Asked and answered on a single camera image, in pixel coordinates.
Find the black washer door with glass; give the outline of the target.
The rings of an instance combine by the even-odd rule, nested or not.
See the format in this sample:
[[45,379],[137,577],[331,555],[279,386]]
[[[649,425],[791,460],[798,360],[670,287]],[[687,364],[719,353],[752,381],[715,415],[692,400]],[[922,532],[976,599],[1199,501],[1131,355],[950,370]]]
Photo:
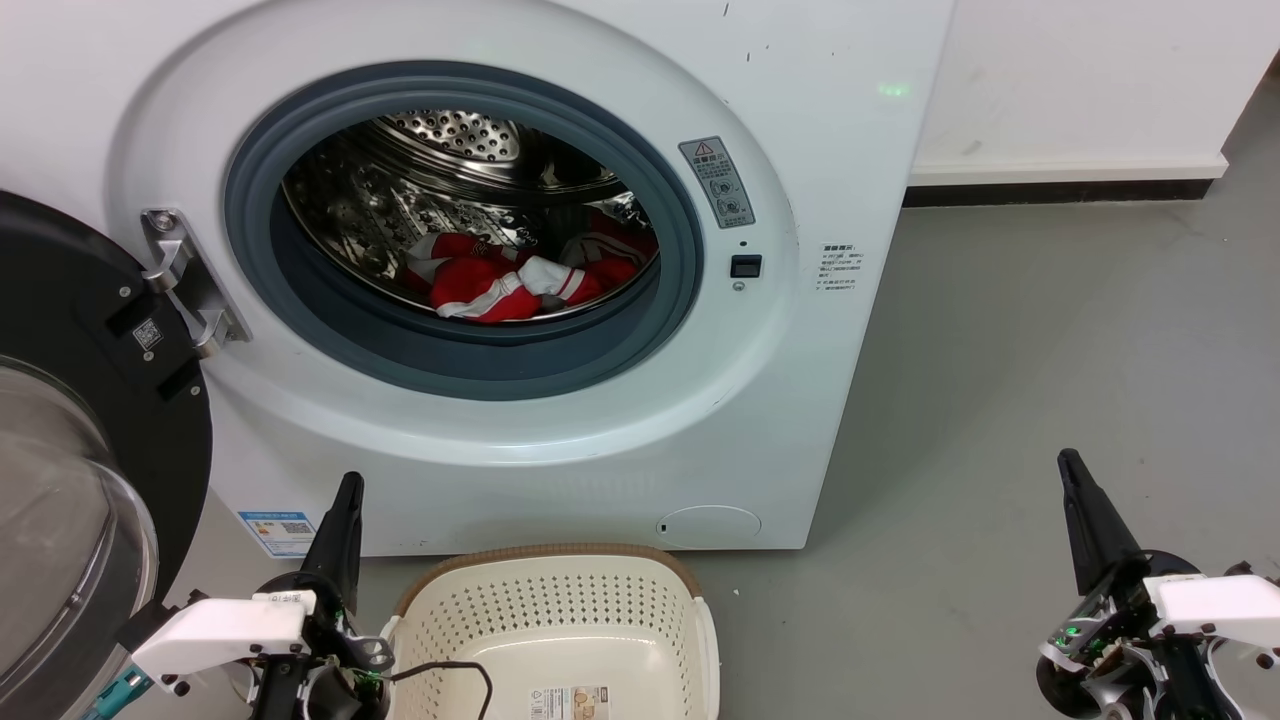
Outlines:
[[0,720],[79,720],[127,666],[118,635],[170,589],[211,461],[175,305],[93,228],[0,191]]

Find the blue energy label sticker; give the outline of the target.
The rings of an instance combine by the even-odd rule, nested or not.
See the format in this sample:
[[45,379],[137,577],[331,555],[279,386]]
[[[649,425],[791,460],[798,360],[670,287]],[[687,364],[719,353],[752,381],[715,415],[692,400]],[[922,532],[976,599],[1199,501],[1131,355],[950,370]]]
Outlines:
[[238,518],[271,559],[303,559],[316,536],[303,512],[243,511]]

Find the grey rubber door gasket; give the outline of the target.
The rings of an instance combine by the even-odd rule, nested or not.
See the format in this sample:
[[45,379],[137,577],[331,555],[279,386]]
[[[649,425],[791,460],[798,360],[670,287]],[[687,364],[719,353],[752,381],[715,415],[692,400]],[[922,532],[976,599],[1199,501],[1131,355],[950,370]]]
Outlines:
[[[430,318],[334,268],[285,210],[279,195],[285,172],[342,127],[421,101],[529,120],[618,170],[655,227],[658,268],[604,309],[522,329]],[[223,211],[241,272],[278,320],[358,373],[452,398],[547,398],[617,377],[675,336],[701,282],[695,202],[654,141],[567,88],[468,63],[375,64],[298,88],[243,137],[230,160]]]

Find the grey warning sticker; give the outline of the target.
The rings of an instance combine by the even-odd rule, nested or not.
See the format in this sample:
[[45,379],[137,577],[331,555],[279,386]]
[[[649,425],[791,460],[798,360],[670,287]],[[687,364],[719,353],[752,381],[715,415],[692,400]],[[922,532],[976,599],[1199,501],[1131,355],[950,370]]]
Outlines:
[[721,229],[742,228],[755,223],[748,191],[719,136],[685,141],[678,145],[678,150],[695,174]]

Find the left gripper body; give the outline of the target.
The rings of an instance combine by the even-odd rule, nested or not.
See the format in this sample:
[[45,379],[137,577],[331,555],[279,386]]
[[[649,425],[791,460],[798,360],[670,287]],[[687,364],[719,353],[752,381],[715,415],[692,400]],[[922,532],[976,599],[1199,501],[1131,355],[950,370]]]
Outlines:
[[362,632],[352,585],[292,571],[260,591],[270,600],[300,592],[315,605],[300,638],[284,650],[250,648],[251,720],[385,720],[393,650],[385,638]]

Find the cream plastic laundry basket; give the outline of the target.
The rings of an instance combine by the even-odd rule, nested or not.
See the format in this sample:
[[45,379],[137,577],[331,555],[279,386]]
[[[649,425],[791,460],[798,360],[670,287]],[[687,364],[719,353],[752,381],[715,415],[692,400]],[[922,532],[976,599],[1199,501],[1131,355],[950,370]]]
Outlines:
[[527,720],[532,689],[607,685],[611,720],[719,720],[716,624],[692,571],[637,544],[461,555],[402,596],[387,720]]

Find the round white filter cover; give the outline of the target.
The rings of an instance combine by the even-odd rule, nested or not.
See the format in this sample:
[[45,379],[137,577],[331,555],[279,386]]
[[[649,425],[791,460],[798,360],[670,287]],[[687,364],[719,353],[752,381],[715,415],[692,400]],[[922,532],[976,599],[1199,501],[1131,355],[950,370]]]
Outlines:
[[756,514],[726,505],[680,509],[655,523],[655,537],[662,543],[691,551],[750,548],[760,530]]

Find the metal door hinge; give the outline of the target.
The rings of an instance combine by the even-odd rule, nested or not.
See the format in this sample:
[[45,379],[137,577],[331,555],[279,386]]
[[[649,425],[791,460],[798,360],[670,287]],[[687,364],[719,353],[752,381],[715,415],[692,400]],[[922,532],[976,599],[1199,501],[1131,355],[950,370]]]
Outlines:
[[146,208],[140,225],[152,261],[145,283],[169,299],[182,315],[193,350],[201,359],[230,343],[248,343],[253,334],[196,240],[186,217],[174,208]]

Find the printed paper product label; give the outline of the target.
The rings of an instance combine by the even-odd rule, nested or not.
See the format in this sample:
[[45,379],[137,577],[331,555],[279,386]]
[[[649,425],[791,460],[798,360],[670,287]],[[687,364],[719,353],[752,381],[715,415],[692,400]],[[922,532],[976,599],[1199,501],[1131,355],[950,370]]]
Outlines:
[[527,720],[611,720],[607,685],[563,685],[530,691]]

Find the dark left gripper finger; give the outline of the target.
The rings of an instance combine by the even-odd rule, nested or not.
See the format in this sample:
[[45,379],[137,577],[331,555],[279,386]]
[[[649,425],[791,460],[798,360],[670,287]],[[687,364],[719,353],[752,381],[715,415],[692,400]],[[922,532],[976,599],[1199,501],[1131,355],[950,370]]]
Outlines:
[[330,579],[332,533],[330,509],[324,514],[310,551],[300,568],[300,578],[305,589],[311,589],[326,601],[342,601]]
[[361,542],[364,538],[364,477],[346,473],[330,507],[330,579],[344,606],[357,605]]

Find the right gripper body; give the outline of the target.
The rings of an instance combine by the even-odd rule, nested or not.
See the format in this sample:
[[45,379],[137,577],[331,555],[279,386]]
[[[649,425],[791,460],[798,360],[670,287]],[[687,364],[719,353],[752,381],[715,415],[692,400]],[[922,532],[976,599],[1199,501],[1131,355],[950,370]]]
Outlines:
[[1160,621],[1147,587],[1196,575],[1172,553],[1134,553],[1089,574],[1082,602],[1041,647],[1044,700],[1073,720],[1242,720],[1213,667],[1224,639]]

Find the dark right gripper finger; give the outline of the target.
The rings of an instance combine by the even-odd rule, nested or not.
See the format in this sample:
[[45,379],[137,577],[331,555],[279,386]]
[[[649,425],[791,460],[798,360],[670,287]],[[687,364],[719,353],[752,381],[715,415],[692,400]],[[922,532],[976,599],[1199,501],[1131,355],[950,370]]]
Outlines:
[[1100,582],[1117,562],[1138,553],[1140,546],[1106,492],[1105,497],[1100,501],[1100,507],[1094,511],[1093,523],[1097,550],[1102,551],[1108,561],[1105,573],[1098,578]]
[[1076,591],[1088,594],[1108,564],[1097,550],[1093,523],[1105,492],[1076,450],[1060,451],[1060,480]]

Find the small text instruction sticker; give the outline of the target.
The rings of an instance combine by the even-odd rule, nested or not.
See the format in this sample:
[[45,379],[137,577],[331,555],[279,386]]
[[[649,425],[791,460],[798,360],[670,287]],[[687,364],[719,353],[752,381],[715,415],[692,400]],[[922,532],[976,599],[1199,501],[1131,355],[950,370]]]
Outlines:
[[819,292],[855,290],[864,258],[864,252],[856,245],[823,243],[815,265],[815,290]]

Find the red and white garment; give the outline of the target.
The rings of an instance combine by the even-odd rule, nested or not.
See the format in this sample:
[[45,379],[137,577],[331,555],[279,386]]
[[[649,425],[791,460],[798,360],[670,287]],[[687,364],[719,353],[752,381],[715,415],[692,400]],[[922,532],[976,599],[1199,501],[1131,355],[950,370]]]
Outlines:
[[635,281],[659,252],[653,231],[591,211],[588,229],[558,255],[489,243],[476,234],[430,233],[404,255],[401,288],[440,318],[483,324],[576,311]]

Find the white front-load washing machine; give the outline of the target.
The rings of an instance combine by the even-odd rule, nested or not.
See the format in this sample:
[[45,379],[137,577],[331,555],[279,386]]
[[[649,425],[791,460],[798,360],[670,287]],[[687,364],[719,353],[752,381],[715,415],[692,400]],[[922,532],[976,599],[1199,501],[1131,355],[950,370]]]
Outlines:
[[[745,509],[745,550],[806,543],[955,0],[0,0],[0,191],[142,268],[174,208],[248,343],[201,363],[207,491],[317,525],[364,477],[364,555],[525,544],[675,550],[655,524]],[[259,299],[223,200],[243,137],[319,79],[457,61],[567,88],[655,142],[701,223],[698,299],[636,366],[547,398],[406,389],[314,348]],[[721,229],[678,145],[719,136],[755,214]],[[823,243],[865,255],[819,292]]]

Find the stainless steel washing machine drum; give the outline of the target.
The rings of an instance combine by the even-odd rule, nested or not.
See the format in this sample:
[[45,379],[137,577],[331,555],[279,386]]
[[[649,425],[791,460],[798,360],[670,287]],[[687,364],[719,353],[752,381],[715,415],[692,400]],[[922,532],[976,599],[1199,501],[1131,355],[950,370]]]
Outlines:
[[[458,109],[402,111],[340,129],[294,163],[282,191],[293,218],[337,266],[430,316],[438,315],[428,302],[397,283],[406,252],[430,233],[476,234],[558,255],[588,229],[591,211],[654,232],[636,195],[580,149],[530,126]],[[484,325],[602,307],[659,256],[660,246],[635,281],[585,309]]]

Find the black baseboard strip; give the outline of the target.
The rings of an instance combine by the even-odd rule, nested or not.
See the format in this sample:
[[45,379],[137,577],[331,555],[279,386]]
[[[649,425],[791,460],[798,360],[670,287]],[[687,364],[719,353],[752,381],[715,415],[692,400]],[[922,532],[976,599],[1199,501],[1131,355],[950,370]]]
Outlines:
[[920,186],[906,190],[902,208],[1198,201],[1212,184],[1212,179],[1124,179]]

